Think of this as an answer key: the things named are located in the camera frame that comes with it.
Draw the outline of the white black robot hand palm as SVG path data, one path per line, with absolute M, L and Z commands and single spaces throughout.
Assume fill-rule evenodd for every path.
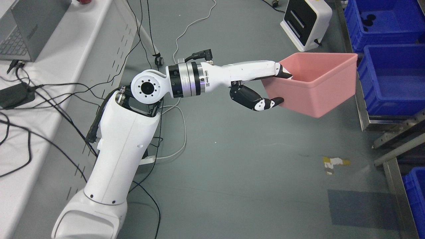
M 223 66 L 201 62 L 201 67 L 206 77 L 206 91 L 230 87 L 235 81 L 245 83 L 258 78 L 283 77 L 283 66 L 270 60 L 245 61 Z

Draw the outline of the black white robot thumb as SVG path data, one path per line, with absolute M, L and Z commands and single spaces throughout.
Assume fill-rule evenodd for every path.
M 273 99 L 261 97 L 257 92 L 244 85 L 231 86 L 229 95 L 233 101 L 257 112 L 274 108 L 284 102 L 282 97 Z

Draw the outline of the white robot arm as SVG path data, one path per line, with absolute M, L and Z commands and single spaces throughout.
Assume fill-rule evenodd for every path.
M 160 121 L 156 111 L 147 115 L 132 110 L 128 97 L 152 105 L 167 93 L 173 98 L 192 97 L 223 86 L 230 89 L 232 100 L 250 110 L 263 111 L 284 102 L 282 97 L 261 97 L 244 85 L 269 77 L 292 79 L 280 63 L 258 60 L 216 66 L 212 58 L 211 50 L 202 50 L 167 66 L 165 74 L 144 70 L 133 78 L 129 90 L 115 89 L 108 95 L 86 136 L 93 142 L 101 132 L 97 162 L 86 186 L 60 213 L 53 239 L 115 239 L 123 227 L 129 188 Z

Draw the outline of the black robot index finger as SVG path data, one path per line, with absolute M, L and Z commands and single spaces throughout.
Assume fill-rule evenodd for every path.
M 275 77 L 284 78 L 284 79 L 292 79 L 293 75 L 288 72 L 286 68 L 284 68 L 281 64 L 275 64 Z

